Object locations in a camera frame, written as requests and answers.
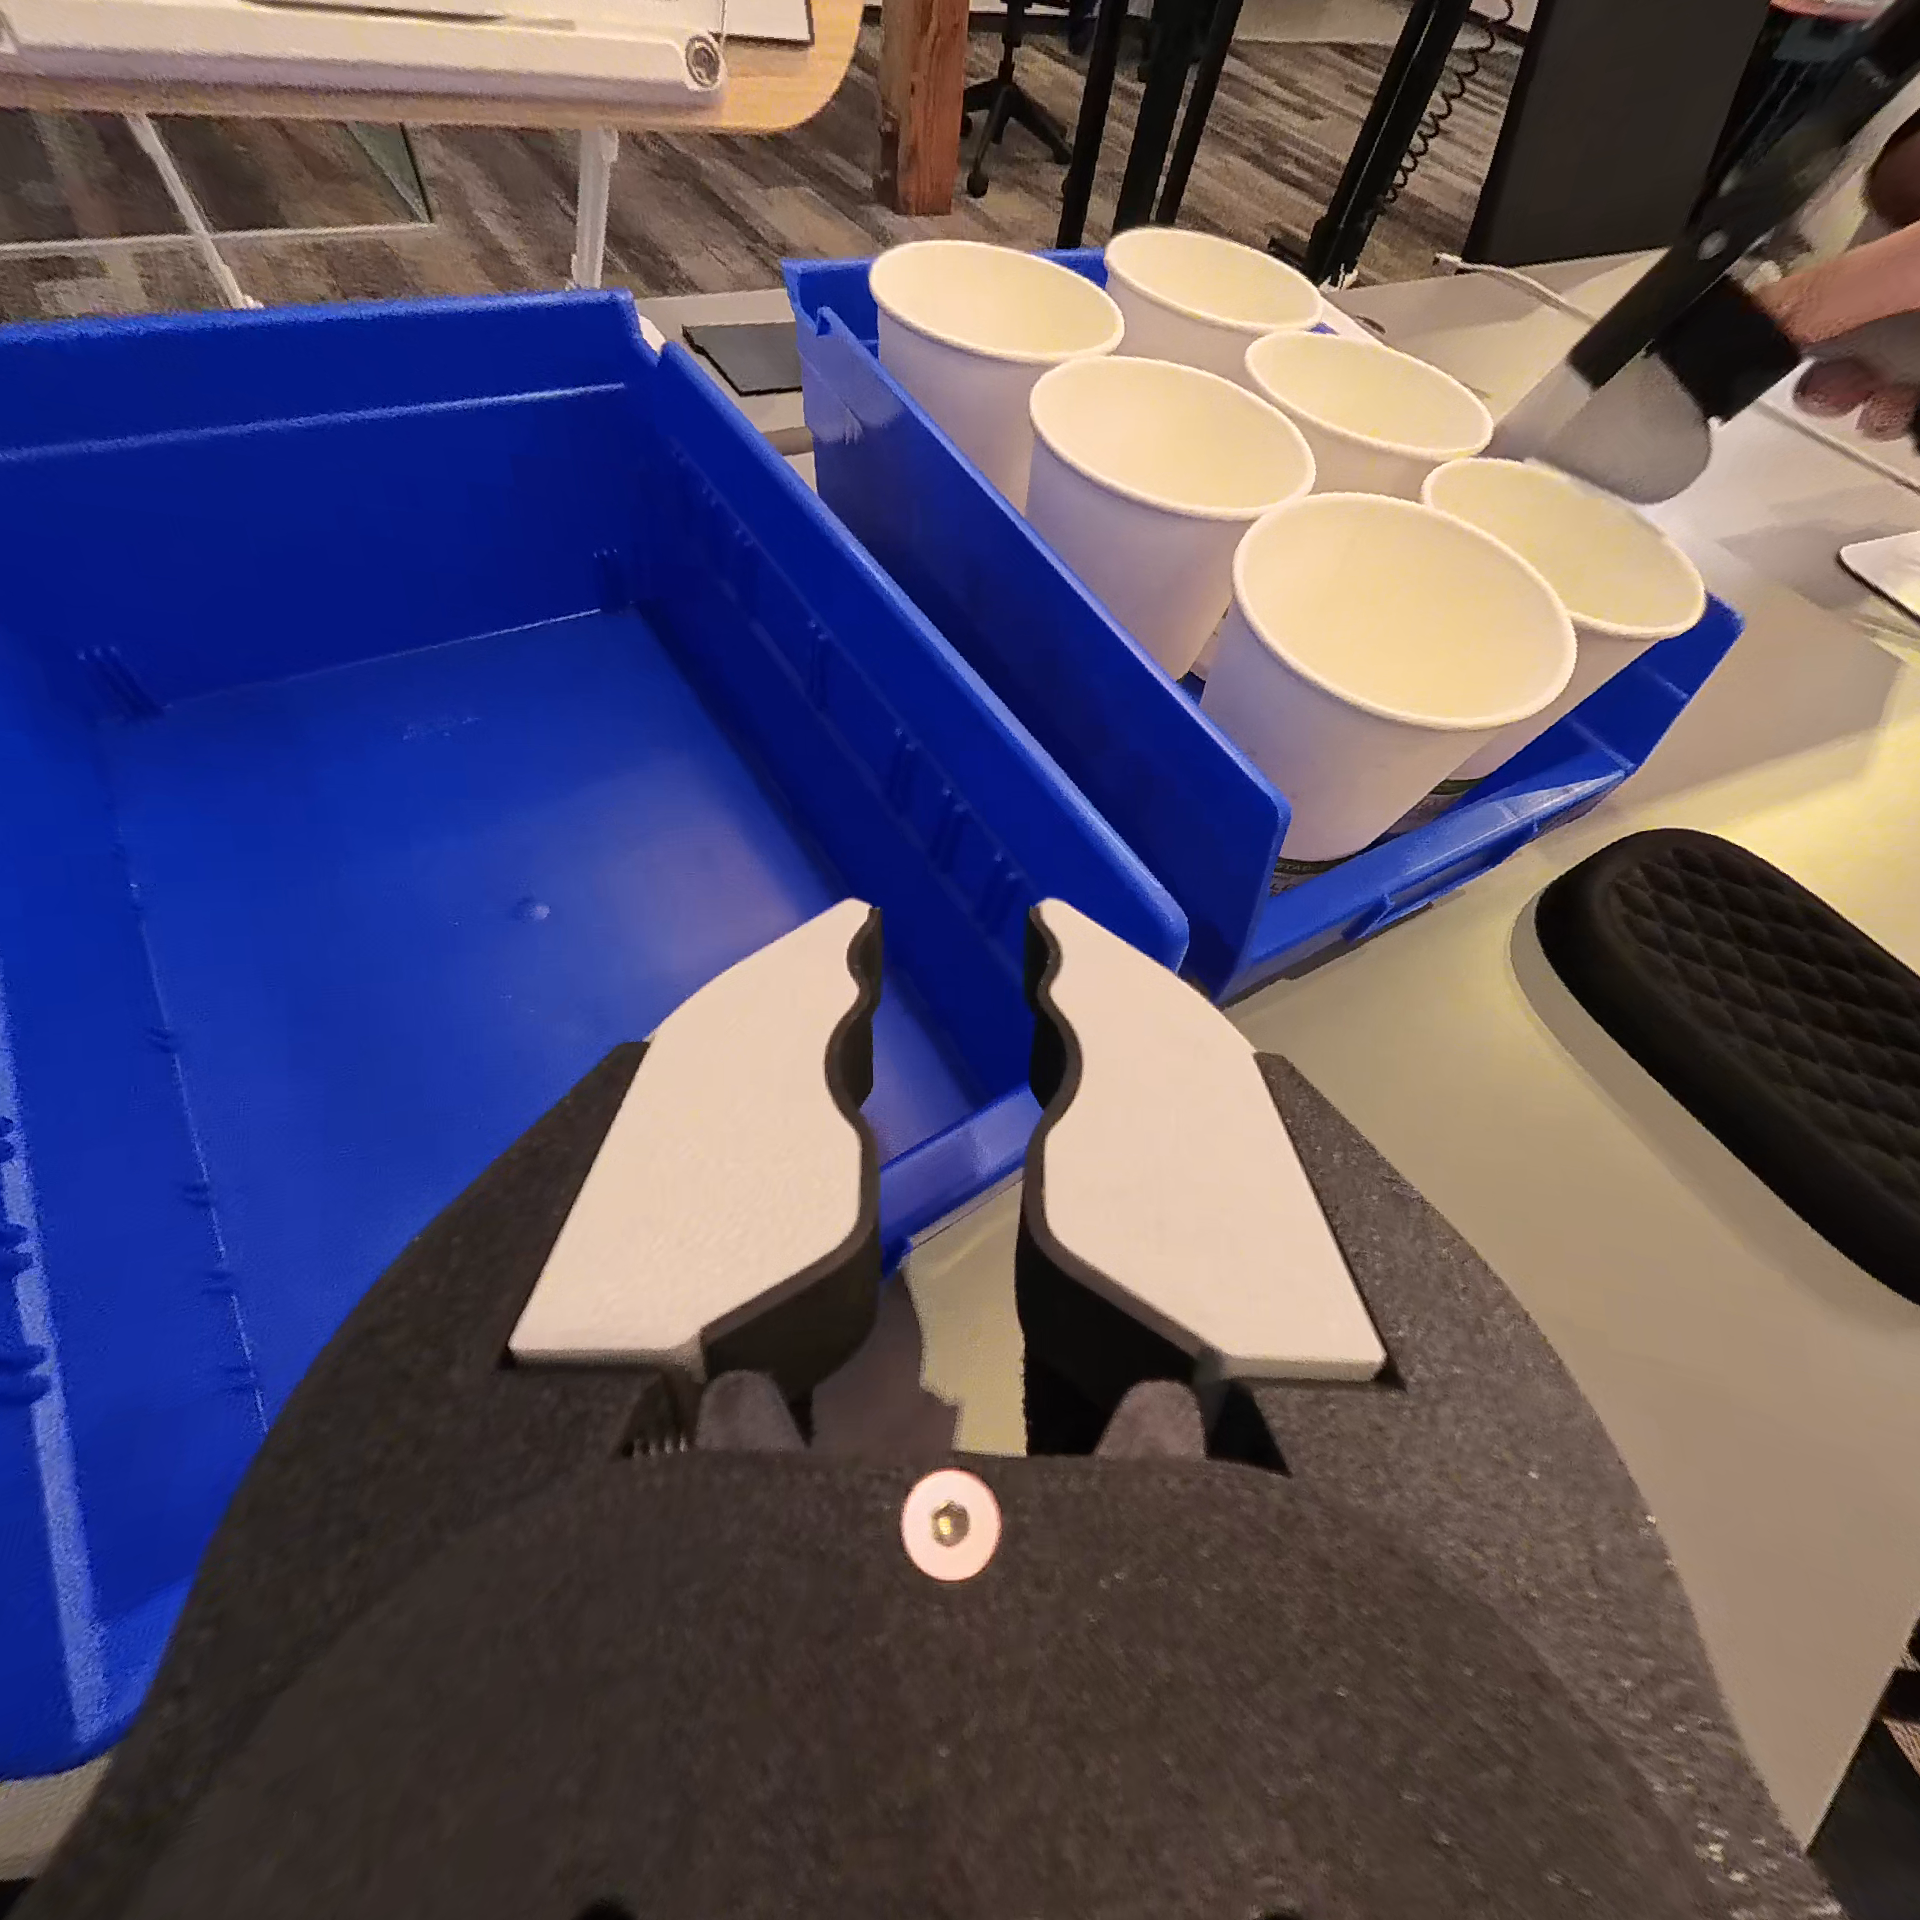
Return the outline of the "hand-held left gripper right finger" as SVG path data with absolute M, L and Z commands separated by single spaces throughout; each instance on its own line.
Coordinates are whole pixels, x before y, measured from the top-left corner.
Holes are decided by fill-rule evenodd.
M 1016 1322 L 1032 1394 L 1375 1386 L 1388 1347 L 1252 1042 L 1088 912 L 1028 912 Z

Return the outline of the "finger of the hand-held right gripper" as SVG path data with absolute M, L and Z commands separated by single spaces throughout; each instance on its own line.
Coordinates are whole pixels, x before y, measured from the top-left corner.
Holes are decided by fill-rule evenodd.
M 1707 472 L 1712 424 L 1660 358 L 1635 358 L 1600 386 L 1560 359 L 1499 418 L 1492 457 L 1660 505 Z

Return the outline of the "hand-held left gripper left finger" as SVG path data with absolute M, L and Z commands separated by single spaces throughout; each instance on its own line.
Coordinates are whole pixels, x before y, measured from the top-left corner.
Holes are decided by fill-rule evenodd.
M 661 1023 L 507 1353 L 685 1386 L 766 1374 L 805 1401 L 880 1295 L 880 912 L 842 901 Z

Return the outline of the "white paper cup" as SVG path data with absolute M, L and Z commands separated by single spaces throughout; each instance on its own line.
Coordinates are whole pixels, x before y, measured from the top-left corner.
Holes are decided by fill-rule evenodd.
M 1536 568 L 1574 632 L 1574 672 L 1540 714 L 1507 728 L 1453 781 L 1488 777 L 1648 647 L 1691 633 L 1710 598 L 1691 559 L 1626 504 L 1543 465 L 1461 461 L 1429 472 L 1421 504 Z

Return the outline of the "group of paper cups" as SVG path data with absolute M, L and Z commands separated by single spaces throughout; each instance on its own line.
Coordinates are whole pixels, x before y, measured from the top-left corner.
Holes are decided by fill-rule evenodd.
M 1284 863 L 1368 849 L 1571 683 L 1576 640 L 1515 549 L 1406 496 L 1328 493 L 1304 432 L 1125 350 L 1112 296 L 1008 247 L 869 271 L 880 362 L 1284 799 Z

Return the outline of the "large blue plastic bin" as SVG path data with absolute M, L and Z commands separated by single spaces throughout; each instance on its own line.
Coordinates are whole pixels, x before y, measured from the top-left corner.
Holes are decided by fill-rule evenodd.
M 116 1745 L 336 1326 L 592 1067 L 877 907 L 894 1237 L 1024 921 L 1187 912 L 616 296 L 5 327 L 5 1781 Z

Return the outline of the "narrow blue plastic bin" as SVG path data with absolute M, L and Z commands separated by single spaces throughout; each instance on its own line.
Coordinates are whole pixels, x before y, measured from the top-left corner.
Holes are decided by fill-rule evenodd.
M 1184 976 L 1230 1005 L 1495 871 L 1631 781 L 1736 647 L 1710 595 L 1461 801 L 1272 890 L 1282 793 L 1202 715 L 877 358 L 867 256 L 788 258 L 818 494 L 1188 919 Z

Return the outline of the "person's right hand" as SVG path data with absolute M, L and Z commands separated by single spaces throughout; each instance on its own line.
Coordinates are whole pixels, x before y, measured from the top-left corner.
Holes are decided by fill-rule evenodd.
M 1802 352 L 1794 406 L 1818 418 L 1854 418 L 1870 441 L 1911 440 L 1916 375 L 1895 375 L 1882 359 L 1839 352 L 1837 343 L 1882 322 L 1911 320 L 1917 309 L 1917 227 L 1891 232 L 1862 247 L 1770 281 L 1757 302 Z

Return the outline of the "dark display board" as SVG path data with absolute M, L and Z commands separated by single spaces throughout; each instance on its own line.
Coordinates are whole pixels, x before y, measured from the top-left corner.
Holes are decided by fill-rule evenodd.
M 1462 258 L 1551 265 L 1687 225 L 1767 2 L 1540 2 Z

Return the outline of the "white flat pad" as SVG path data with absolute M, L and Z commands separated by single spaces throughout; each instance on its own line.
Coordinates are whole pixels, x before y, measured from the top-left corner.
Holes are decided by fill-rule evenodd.
M 1854 583 L 1917 624 L 1917 542 L 1917 533 L 1855 541 L 1843 544 L 1835 561 Z

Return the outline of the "black office chair base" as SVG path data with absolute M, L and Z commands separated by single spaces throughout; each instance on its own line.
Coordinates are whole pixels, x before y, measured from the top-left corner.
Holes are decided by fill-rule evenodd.
M 1028 2 L 1006 2 L 998 27 L 998 65 L 986 81 L 974 81 L 963 95 L 963 135 L 967 146 L 967 194 L 978 201 L 990 191 L 990 169 L 996 146 L 1008 129 L 1022 129 L 1038 139 L 1050 161 L 1072 161 L 1072 135 L 1016 77 L 1016 58 L 1028 27 Z

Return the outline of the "black rectangular table inlay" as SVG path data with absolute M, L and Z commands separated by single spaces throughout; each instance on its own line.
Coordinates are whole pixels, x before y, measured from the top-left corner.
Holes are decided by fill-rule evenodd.
M 771 401 L 802 390 L 794 320 L 698 322 L 685 326 L 680 339 L 743 401 Z

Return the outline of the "wooden instruction clipboard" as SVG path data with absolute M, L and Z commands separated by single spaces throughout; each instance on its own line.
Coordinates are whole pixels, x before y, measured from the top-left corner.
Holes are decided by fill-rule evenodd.
M 782 133 L 862 5 L 5 2 L 5 105 L 458 129 Z

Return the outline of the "brown wooden post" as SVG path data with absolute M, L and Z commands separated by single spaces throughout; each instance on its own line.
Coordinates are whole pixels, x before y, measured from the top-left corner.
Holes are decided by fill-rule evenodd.
M 880 5 L 877 201 L 908 217 L 952 211 L 970 65 L 967 2 Z

